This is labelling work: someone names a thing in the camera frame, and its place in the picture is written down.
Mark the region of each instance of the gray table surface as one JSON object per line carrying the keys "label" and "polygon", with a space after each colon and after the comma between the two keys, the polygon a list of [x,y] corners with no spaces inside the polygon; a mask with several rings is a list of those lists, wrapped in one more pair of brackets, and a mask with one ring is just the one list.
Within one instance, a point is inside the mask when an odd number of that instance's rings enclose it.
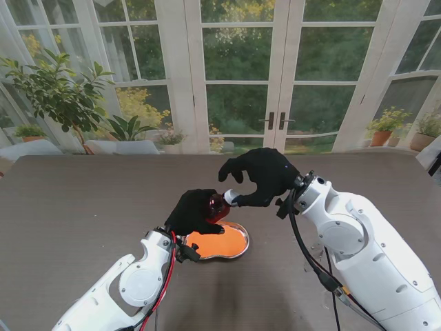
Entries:
{"label": "gray table surface", "polygon": [[[162,225],[184,191],[254,184],[217,182],[222,156],[24,157],[0,180],[0,320],[11,331],[50,330],[120,257]],[[330,154],[290,157],[335,189],[364,195],[441,282],[441,189],[414,157]],[[249,250],[234,261],[177,265],[159,330],[336,330],[316,276],[303,269],[288,220],[276,206],[236,208]],[[299,218],[307,243],[314,226]],[[340,307],[345,330],[373,330]],[[148,330],[153,330],[153,321]]]}

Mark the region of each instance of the white planter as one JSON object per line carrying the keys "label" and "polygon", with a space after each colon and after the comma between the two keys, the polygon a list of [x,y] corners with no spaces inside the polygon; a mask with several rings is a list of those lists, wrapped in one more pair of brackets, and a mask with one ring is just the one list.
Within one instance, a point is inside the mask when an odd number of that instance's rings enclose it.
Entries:
{"label": "white planter", "polygon": [[181,153],[181,145],[178,143],[176,145],[164,145],[164,152],[166,154],[180,154]]}

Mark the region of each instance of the terracotta pot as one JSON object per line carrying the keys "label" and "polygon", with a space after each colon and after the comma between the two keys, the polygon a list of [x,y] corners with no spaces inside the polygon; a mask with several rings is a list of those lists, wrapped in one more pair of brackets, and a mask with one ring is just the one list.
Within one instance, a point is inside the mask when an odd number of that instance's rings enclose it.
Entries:
{"label": "terracotta pot", "polygon": [[375,131],[372,137],[371,146],[383,146],[391,134],[392,131]]}
{"label": "terracotta pot", "polygon": [[400,137],[390,137],[387,145],[389,147],[396,147],[398,145],[398,142],[400,142]]}
{"label": "terracotta pot", "polygon": [[30,141],[34,141],[34,140],[42,140],[45,139],[45,137],[37,137],[37,136],[33,136],[33,137],[22,137],[23,142],[28,143]]}
{"label": "terracotta pot", "polygon": [[435,137],[430,137],[421,133],[415,133],[411,141],[411,149],[421,152],[434,140]]}

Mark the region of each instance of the door handle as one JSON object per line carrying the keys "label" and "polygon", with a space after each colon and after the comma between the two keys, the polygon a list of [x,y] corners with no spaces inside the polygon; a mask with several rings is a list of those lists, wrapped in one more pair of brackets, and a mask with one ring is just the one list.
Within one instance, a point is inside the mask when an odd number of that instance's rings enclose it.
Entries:
{"label": "door handle", "polygon": [[280,113],[280,123],[278,124],[278,129],[279,130],[283,130],[283,124],[285,124],[285,122],[292,122],[294,123],[296,120],[295,119],[285,119],[286,116],[286,112],[281,112]]}
{"label": "door handle", "polygon": [[268,130],[273,130],[274,112],[269,113],[268,119],[259,119],[260,122],[268,122]]}

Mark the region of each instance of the bottle cap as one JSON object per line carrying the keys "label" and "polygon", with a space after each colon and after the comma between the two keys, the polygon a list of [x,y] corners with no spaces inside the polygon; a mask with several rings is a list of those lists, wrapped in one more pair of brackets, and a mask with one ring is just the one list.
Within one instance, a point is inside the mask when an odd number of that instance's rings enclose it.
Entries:
{"label": "bottle cap", "polygon": [[226,203],[228,203],[231,207],[236,207],[237,206],[237,202],[233,203],[234,198],[236,198],[239,195],[239,193],[233,191],[233,190],[228,190],[223,194],[223,198],[225,200]]}

